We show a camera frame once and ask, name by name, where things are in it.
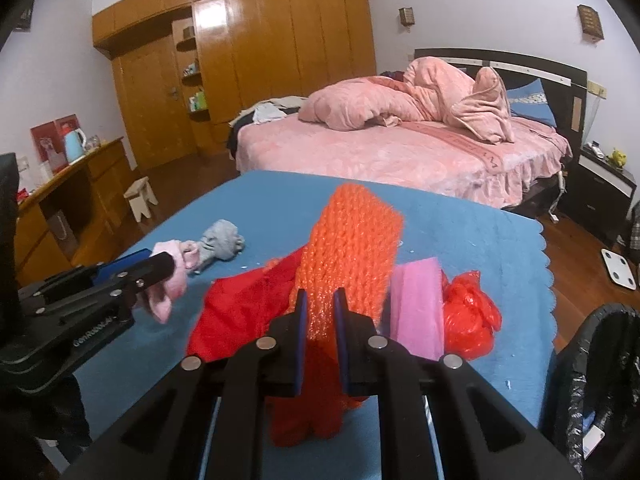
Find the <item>wooden side cabinet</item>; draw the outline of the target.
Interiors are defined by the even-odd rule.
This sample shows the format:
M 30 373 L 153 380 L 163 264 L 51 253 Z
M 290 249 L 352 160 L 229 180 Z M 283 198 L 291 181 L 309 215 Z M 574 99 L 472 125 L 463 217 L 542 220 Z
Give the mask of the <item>wooden side cabinet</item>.
M 134 216 L 124 193 L 134 183 L 122 140 L 74 162 L 20 205 L 15 237 L 18 284 L 75 266 L 110 261 Z

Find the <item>wall lamp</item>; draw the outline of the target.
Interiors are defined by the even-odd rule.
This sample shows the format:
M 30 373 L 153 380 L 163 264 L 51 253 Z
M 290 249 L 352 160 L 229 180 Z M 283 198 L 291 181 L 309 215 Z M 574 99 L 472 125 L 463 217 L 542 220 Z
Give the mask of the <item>wall lamp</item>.
M 414 24 L 416 24 L 413 8 L 410 8 L 410 6 L 405 6 L 404 8 L 400 8 L 398 10 L 398 15 L 399 15 L 400 24 L 402 26 L 411 27 Z
M 584 4 L 578 4 L 577 12 L 580 27 L 582 28 L 582 36 L 591 42 L 602 41 L 604 33 L 599 13 L 591 6 L 585 6 Z

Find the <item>light blue kettle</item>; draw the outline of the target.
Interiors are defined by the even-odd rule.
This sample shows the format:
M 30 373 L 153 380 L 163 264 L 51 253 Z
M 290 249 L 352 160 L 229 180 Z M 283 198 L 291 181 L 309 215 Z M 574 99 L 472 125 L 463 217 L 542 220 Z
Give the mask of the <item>light blue kettle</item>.
M 77 162 L 86 154 L 87 138 L 81 129 L 76 128 L 64 133 L 64 148 L 66 159 L 69 164 Z

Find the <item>pink face mask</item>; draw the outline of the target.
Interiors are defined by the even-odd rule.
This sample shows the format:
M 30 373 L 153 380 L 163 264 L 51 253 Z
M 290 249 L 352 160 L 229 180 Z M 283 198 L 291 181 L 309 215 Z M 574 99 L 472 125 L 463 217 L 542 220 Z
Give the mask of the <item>pink face mask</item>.
M 437 361 L 444 355 L 442 269 L 435 257 L 394 267 L 390 338 L 419 358 Z

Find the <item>black lined trash bin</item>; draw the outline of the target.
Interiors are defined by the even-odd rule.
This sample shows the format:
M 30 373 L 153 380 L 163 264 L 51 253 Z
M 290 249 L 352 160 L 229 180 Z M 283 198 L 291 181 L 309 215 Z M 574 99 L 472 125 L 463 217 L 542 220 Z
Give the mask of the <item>black lined trash bin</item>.
M 585 460 L 582 437 L 605 437 Z M 554 358 L 541 431 L 582 479 L 639 477 L 639 311 L 604 304 Z

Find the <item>orange foam net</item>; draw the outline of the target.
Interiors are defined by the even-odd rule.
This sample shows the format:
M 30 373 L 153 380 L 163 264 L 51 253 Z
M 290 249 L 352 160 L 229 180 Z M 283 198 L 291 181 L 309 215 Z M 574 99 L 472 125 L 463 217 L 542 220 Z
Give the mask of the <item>orange foam net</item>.
M 303 248 L 294 288 L 309 306 L 308 339 L 335 341 L 333 294 L 346 292 L 347 307 L 377 323 L 382 316 L 404 219 L 368 188 L 341 184 L 322 210 Z

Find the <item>red cloth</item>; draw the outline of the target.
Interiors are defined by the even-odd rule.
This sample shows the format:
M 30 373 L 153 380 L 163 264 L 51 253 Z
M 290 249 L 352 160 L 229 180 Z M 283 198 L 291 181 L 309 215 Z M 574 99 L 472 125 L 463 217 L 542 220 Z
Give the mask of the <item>red cloth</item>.
M 269 399 L 270 436 L 277 446 L 336 436 L 345 412 L 359 404 L 343 393 L 335 341 L 322 346 L 309 340 L 294 314 L 302 252 L 298 248 L 263 268 L 214 281 L 186 346 L 189 356 L 214 362 L 232 358 L 259 338 L 277 341 L 280 356 L 273 362 L 290 380 L 283 388 L 289 396 Z

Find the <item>white tissue box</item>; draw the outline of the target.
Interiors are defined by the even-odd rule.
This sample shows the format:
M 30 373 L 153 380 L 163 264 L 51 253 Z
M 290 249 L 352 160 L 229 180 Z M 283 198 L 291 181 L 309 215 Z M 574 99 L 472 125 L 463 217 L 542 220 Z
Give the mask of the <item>white tissue box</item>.
M 605 437 L 605 432 L 597 425 L 591 425 L 582 437 L 582 456 L 586 460 Z

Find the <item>wooden wardrobe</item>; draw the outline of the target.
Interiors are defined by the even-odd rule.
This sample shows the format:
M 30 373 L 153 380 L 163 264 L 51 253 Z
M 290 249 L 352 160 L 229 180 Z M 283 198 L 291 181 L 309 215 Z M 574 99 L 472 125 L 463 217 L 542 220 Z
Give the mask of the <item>wooden wardrobe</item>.
M 375 72 L 368 0 L 120 0 L 92 40 L 144 170 L 221 153 L 256 102 Z

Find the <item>grey sock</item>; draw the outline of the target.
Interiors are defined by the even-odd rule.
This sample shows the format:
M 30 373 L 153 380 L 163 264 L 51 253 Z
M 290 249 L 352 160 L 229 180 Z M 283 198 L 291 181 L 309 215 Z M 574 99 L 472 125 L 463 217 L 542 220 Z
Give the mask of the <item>grey sock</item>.
M 192 270 L 201 274 L 215 261 L 230 261 L 245 247 L 238 227 L 224 219 L 217 220 L 202 234 L 198 245 L 198 264 Z

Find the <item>black nightstand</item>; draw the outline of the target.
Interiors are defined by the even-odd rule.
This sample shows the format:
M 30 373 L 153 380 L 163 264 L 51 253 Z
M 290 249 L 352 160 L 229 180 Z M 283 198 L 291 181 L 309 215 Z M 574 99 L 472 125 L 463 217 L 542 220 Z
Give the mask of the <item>black nightstand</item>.
M 636 189 L 636 180 L 629 171 L 617 169 L 583 146 L 570 164 L 560 209 L 612 247 L 623 233 Z

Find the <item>yellow toy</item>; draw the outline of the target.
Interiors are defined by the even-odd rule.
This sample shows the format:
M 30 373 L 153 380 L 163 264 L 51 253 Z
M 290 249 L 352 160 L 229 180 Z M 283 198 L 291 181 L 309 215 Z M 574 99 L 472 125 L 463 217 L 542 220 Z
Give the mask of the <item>yellow toy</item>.
M 626 165 L 627 155 L 614 148 L 612 153 L 608 155 L 608 161 L 617 169 L 623 169 Z

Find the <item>right wall lamp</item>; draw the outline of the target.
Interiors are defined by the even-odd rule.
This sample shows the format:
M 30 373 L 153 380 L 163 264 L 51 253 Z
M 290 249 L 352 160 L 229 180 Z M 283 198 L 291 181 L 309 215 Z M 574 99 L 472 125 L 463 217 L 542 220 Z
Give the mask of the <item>right wall lamp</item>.
M 582 36 L 591 42 L 602 41 L 604 33 L 599 13 L 591 6 L 585 6 L 584 4 L 578 4 L 577 12 L 580 27 L 582 28 Z

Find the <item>red plastic bag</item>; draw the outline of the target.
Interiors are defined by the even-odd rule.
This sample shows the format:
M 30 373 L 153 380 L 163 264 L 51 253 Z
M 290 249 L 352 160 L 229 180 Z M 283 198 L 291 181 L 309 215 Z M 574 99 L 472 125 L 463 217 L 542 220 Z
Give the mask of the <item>red plastic bag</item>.
M 502 327 L 498 307 L 480 286 L 481 276 L 472 270 L 449 281 L 442 273 L 445 352 L 467 361 L 487 356 Z

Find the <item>white step stool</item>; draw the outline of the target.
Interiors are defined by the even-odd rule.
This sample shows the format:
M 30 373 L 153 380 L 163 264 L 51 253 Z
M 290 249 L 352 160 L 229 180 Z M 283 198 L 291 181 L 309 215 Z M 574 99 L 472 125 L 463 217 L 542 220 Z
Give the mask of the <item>white step stool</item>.
M 149 205 L 157 206 L 158 200 L 153 192 L 148 177 L 135 180 L 124 193 L 124 199 L 129 203 L 134 220 L 138 223 L 142 218 L 151 218 Z

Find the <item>left wall lamp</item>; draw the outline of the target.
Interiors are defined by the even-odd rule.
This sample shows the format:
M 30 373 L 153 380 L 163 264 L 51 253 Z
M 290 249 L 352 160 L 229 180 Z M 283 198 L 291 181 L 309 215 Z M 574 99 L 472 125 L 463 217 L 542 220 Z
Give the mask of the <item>left wall lamp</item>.
M 410 6 L 405 6 L 404 8 L 400 8 L 398 10 L 398 15 L 399 15 L 400 24 L 402 26 L 411 27 L 414 24 L 416 24 L 413 8 L 410 8 Z

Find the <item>pink bed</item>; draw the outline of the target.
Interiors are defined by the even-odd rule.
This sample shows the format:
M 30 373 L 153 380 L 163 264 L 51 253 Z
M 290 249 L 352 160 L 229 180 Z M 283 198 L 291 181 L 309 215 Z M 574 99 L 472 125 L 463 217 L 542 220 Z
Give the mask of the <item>pink bed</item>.
M 290 115 L 247 125 L 236 168 L 296 172 L 416 188 L 494 208 L 518 206 L 526 192 L 556 176 L 572 156 L 553 128 L 515 117 L 513 142 L 484 144 L 441 122 L 405 122 L 335 131 Z

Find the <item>white bathroom scale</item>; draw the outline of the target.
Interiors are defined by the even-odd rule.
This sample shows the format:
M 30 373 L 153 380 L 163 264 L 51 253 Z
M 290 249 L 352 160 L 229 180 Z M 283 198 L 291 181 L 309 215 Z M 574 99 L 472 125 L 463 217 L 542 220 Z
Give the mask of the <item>white bathroom scale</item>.
M 623 256 L 616 254 L 616 252 L 611 252 L 606 248 L 601 249 L 601 256 L 606 272 L 608 272 L 608 276 L 615 285 L 631 290 L 632 292 L 637 289 L 634 274 Z

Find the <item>blue table cloth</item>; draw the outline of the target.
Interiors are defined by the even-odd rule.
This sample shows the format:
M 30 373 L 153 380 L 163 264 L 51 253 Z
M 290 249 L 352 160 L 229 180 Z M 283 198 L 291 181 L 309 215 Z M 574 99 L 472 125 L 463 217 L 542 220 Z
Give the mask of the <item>blue table cloth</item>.
M 244 236 L 242 254 L 217 263 L 190 281 L 170 319 L 159 323 L 144 311 L 134 326 L 76 374 L 90 434 L 99 437 L 173 368 L 186 350 L 212 281 L 255 270 L 303 246 L 337 180 L 252 171 L 190 203 L 142 240 L 192 240 L 218 219 Z M 532 424 L 539 422 L 556 324 L 553 278 L 541 225 L 517 214 L 468 200 L 377 184 L 373 192 L 399 211 L 404 230 L 401 262 L 436 258 L 449 276 L 477 270 L 484 292 L 498 307 L 502 327 L 488 356 L 475 369 Z M 349 412 L 329 440 L 294 448 L 266 444 L 267 479 L 375 479 L 380 474 L 378 404 L 367 400 Z

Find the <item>clothes pile on bed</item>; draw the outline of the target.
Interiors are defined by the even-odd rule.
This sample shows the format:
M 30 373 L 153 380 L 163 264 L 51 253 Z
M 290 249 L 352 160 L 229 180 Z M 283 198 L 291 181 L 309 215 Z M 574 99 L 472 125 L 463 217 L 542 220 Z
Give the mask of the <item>clothes pile on bed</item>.
M 230 127 L 234 127 L 243 117 L 253 115 L 255 124 L 274 122 L 288 115 L 296 113 L 307 101 L 304 96 L 284 96 L 283 98 L 270 98 L 259 101 L 254 105 L 241 110 L 235 118 L 229 122 Z

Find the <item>pink quilt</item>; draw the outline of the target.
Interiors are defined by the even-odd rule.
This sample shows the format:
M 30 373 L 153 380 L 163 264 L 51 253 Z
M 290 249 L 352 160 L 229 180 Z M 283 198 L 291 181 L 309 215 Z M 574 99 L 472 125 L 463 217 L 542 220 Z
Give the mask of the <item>pink quilt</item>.
M 298 118 L 336 131 L 370 122 L 441 122 L 485 143 L 515 141 L 500 75 L 484 66 L 471 77 L 434 56 L 412 61 L 401 80 L 367 76 L 330 84 L 311 93 Z

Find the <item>blue pillow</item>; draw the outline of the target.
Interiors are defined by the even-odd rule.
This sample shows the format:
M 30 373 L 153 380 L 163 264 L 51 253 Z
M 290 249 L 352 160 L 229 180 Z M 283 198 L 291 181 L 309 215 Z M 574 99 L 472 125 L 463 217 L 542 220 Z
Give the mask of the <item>blue pillow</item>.
M 544 87 L 539 78 L 523 87 L 509 89 L 506 92 L 512 116 L 540 122 L 556 127 L 555 117 L 549 105 Z

